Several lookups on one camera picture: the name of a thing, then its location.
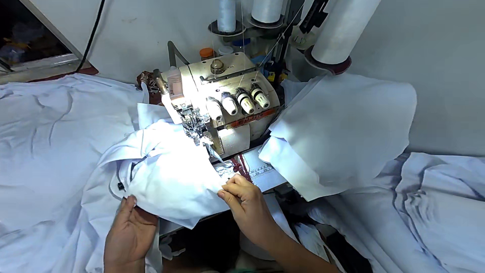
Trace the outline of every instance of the sewing machine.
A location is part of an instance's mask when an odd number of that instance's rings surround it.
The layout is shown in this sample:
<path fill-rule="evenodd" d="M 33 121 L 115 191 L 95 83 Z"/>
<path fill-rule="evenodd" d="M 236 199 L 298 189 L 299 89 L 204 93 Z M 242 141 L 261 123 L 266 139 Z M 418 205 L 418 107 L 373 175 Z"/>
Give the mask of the sewing machine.
<path fill-rule="evenodd" d="M 187 136 L 208 148 L 211 161 L 249 149 L 249 142 L 263 135 L 280 106 L 273 87 L 242 52 L 179 70 L 183 94 L 170 94 L 171 106 Z M 161 77 L 159 85 L 168 87 L 167 73 Z"/>

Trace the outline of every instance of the small bottle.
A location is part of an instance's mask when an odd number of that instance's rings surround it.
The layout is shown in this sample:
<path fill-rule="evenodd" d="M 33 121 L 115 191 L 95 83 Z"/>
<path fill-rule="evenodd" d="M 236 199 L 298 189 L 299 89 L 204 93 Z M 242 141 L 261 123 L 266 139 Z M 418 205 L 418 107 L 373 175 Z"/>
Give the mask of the small bottle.
<path fill-rule="evenodd" d="M 224 56 L 233 53 L 234 49 L 230 46 L 222 46 L 219 47 L 217 51 L 219 52 L 219 55 Z"/>
<path fill-rule="evenodd" d="M 180 73 L 180 70 L 177 67 L 170 67 L 167 74 L 167 82 L 170 98 L 172 100 L 183 97 L 182 73 Z"/>
<path fill-rule="evenodd" d="M 219 57 L 212 48 L 204 48 L 199 51 L 200 60 L 206 61 L 215 57 Z"/>

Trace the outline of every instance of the bottle cap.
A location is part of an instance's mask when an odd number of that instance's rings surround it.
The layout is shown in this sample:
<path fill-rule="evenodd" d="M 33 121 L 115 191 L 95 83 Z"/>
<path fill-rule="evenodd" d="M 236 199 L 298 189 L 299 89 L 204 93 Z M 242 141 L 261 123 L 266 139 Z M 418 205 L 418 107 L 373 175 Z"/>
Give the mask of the bottle cap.
<path fill-rule="evenodd" d="M 204 48 L 199 51 L 202 58 L 214 57 L 214 50 L 212 48 Z"/>

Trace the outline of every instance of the wall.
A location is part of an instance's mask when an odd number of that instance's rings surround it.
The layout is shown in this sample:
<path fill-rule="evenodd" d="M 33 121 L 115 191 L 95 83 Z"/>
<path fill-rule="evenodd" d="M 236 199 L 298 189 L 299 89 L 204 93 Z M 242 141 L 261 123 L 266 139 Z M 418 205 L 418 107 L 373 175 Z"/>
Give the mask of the wall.
<path fill-rule="evenodd" d="M 382 0 L 350 72 L 411 83 L 410 150 L 485 155 L 485 1 Z"/>
<path fill-rule="evenodd" d="M 47 19 L 84 52 L 100 0 L 31 0 Z M 199 50 L 219 46 L 207 30 L 218 0 L 106 0 L 89 61 L 103 77 L 134 83 L 143 70 L 167 70 L 172 40 L 190 61 Z"/>

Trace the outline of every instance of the thread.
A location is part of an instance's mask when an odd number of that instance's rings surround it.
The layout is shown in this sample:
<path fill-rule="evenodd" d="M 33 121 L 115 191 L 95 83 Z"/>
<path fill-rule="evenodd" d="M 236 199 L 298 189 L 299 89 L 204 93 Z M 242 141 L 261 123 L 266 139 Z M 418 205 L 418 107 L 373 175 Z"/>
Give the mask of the thread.
<path fill-rule="evenodd" d="M 281 16 L 283 0 L 254 0 L 252 17 L 262 23 L 275 23 Z"/>
<path fill-rule="evenodd" d="M 326 18 L 311 55 L 324 64 L 345 61 L 381 0 L 339 0 Z"/>
<path fill-rule="evenodd" d="M 236 31 L 236 1 L 235 0 L 219 1 L 219 18 L 217 19 L 217 28 L 221 32 Z"/>

